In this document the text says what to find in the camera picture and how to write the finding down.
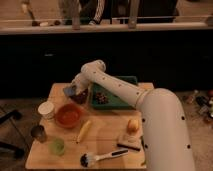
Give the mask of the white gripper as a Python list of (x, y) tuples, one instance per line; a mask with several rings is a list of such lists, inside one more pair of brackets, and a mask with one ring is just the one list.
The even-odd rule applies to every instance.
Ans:
[(80, 94), (89, 87), (90, 81), (82, 73), (79, 73), (72, 80), (71, 85), (76, 88), (76, 93)]

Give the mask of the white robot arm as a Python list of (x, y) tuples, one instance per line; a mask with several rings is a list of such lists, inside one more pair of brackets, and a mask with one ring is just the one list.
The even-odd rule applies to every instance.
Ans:
[(80, 94), (97, 83), (142, 113), (148, 171), (196, 171), (185, 113), (178, 97), (165, 88), (145, 90), (105, 73), (102, 60), (84, 64), (71, 81)]

